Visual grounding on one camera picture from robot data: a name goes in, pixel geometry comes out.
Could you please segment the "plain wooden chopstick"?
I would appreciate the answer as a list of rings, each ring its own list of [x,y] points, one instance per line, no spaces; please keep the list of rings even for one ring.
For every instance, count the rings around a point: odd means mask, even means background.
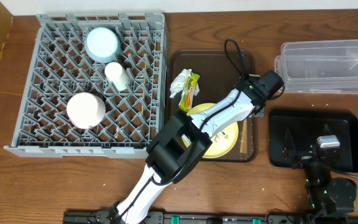
[[[248,152],[248,127],[247,120],[243,120],[242,132],[241,132],[241,148],[240,153],[247,154]]]

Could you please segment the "yellow plate with crumbs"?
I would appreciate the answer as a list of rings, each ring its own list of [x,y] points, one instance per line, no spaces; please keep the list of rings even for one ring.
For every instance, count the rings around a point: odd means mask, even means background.
[[[212,107],[213,105],[215,105],[215,103],[203,103],[197,105],[191,110],[189,110],[186,115],[189,116],[195,113],[200,113]],[[213,138],[211,139],[213,143],[204,154],[203,159],[215,159],[227,154],[237,142],[238,135],[239,127],[237,122],[234,122],[224,128],[221,132],[213,136]],[[190,142],[185,135],[182,136],[182,140],[185,146],[189,147]]]

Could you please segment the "green orange snack wrapper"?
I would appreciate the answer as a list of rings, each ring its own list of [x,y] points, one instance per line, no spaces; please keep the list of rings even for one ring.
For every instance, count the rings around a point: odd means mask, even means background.
[[[183,86],[181,101],[179,108],[182,111],[188,112],[192,108],[193,97],[196,91],[200,76],[197,73],[191,72]]]

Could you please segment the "white wrapper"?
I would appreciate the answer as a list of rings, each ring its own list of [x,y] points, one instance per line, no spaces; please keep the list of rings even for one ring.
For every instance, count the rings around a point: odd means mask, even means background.
[[[181,93],[181,96],[184,96],[185,82],[189,77],[194,77],[195,75],[196,74],[192,72],[192,69],[183,69],[170,85],[170,98],[174,98],[177,93]]]

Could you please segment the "cream plastic cup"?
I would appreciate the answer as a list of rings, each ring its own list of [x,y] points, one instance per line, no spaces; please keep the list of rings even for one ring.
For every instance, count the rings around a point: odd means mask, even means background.
[[[127,88],[126,85],[131,84],[131,79],[120,63],[108,63],[104,69],[104,73],[106,78],[112,82],[119,91],[125,90]]]

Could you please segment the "light blue bowl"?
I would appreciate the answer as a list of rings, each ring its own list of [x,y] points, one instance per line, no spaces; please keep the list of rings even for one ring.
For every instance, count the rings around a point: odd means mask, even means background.
[[[89,32],[85,39],[85,51],[96,62],[109,63],[114,61],[118,53],[120,41],[110,29],[98,27]]]

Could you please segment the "pink bowl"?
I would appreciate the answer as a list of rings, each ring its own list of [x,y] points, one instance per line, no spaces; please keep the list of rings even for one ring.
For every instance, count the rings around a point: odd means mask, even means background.
[[[78,93],[67,103],[67,115],[77,128],[90,129],[97,126],[105,113],[104,101],[91,93]]]

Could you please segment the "patterned wooden chopstick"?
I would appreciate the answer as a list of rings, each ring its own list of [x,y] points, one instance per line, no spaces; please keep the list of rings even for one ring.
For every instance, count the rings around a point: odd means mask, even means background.
[[[144,72],[143,72],[143,84],[145,85],[146,84],[146,78],[145,78],[145,74],[147,73],[147,65],[144,64]],[[142,99],[145,101],[145,90],[143,89],[142,90]],[[145,106],[142,105],[142,114],[144,114],[144,109],[145,109]]]

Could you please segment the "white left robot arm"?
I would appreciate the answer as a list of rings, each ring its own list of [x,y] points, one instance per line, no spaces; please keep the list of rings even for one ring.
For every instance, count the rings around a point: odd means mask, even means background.
[[[162,191],[195,168],[217,133],[258,113],[283,86],[282,78],[269,70],[261,78],[237,83],[227,97],[200,113],[172,116],[147,147],[144,172],[128,197],[111,210],[110,222],[140,223]]]

